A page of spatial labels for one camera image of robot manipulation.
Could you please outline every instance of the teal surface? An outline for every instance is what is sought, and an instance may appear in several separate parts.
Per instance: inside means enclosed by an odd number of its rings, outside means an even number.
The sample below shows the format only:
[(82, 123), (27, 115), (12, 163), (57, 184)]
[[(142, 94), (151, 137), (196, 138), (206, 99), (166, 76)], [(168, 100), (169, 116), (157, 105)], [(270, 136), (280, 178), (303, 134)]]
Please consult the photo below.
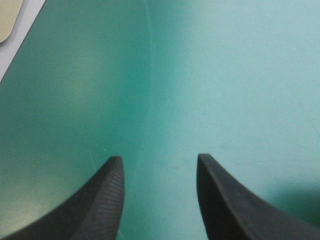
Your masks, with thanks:
[(320, 2), (48, 0), (0, 85), (0, 237), (121, 155), (120, 240), (205, 240), (198, 153), (320, 225)]

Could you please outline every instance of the green slide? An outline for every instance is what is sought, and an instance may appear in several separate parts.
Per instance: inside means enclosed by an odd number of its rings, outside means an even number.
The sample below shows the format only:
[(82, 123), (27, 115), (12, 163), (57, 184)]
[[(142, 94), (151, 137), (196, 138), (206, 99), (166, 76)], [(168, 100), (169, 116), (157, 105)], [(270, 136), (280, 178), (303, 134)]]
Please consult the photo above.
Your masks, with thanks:
[(320, 2), (48, 0), (0, 83), (0, 238), (111, 156), (119, 240), (207, 240), (197, 155), (320, 226)]

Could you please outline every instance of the beige object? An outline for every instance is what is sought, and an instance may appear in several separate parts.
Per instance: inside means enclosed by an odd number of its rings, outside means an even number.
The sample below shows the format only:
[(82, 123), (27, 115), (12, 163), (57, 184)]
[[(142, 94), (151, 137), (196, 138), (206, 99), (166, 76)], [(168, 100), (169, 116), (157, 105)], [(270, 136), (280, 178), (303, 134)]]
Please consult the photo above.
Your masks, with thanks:
[(9, 37), (23, 1), (0, 0), (0, 43)]

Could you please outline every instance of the teal plastic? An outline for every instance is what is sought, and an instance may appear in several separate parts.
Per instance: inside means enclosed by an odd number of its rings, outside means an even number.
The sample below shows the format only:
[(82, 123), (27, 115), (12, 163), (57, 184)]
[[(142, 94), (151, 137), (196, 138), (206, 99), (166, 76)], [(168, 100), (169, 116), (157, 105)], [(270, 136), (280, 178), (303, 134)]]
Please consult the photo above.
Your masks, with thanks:
[(205, 240), (198, 153), (320, 225), (320, 2), (48, 0), (0, 85), (0, 237), (124, 159), (119, 240)]

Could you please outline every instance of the textured rubber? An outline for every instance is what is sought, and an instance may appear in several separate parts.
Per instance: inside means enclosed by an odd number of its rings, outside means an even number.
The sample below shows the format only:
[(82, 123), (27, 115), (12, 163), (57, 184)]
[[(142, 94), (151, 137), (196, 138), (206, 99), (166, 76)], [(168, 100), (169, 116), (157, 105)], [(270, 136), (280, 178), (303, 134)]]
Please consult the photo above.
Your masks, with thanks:
[(320, 230), (262, 200), (200, 154), (197, 193), (210, 240), (320, 240)]
[(3, 240), (115, 240), (124, 197), (123, 162), (111, 157), (59, 207)]

